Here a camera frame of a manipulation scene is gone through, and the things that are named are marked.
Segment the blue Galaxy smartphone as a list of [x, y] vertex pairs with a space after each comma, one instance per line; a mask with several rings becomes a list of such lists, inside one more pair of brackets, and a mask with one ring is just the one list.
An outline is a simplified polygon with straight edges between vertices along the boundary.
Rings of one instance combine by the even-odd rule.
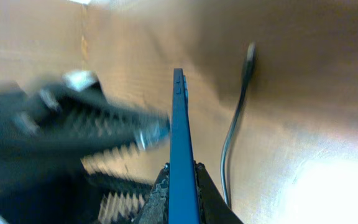
[[173, 70], [172, 121], [168, 222], [200, 222], [195, 162], [188, 120], [188, 100], [183, 70]]

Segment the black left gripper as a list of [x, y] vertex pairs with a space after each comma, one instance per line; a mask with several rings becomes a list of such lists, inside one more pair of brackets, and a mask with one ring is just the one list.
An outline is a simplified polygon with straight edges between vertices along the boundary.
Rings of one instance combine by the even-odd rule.
[[76, 70], [33, 95], [0, 92], [0, 222], [97, 223], [103, 191], [81, 159], [95, 142], [77, 137], [69, 111], [82, 96], [102, 96], [96, 74]]

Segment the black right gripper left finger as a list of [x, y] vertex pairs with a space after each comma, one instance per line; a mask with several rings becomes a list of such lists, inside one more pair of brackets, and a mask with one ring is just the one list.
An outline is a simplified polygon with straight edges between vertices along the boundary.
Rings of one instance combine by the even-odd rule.
[[150, 191], [149, 198], [133, 224], [167, 224], [169, 198], [169, 163], [166, 163]]

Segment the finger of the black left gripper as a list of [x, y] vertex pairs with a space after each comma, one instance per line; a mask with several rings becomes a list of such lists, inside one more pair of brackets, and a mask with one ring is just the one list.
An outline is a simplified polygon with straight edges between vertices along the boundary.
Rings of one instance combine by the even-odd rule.
[[145, 151], [170, 134], [166, 114], [109, 101], [100, 89], [50, 85], [37, 96], [44, 106], [36, 111], [41, 151], [79, 157], [131, 145]]
[[82, 196], [85, 205], [96, 205], [109, 194], [124, 205], [144, 205], [152, 190], [151, 183], [102, 172], [85, 173], [84, 179], [86, 188]]

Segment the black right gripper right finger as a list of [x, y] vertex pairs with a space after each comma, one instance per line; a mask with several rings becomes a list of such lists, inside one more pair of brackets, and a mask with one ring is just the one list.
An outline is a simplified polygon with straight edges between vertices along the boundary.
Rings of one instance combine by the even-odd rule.
[[226, 205], [204, 164], [195, 164], [201, 222], [205, 224], [243, 224]]

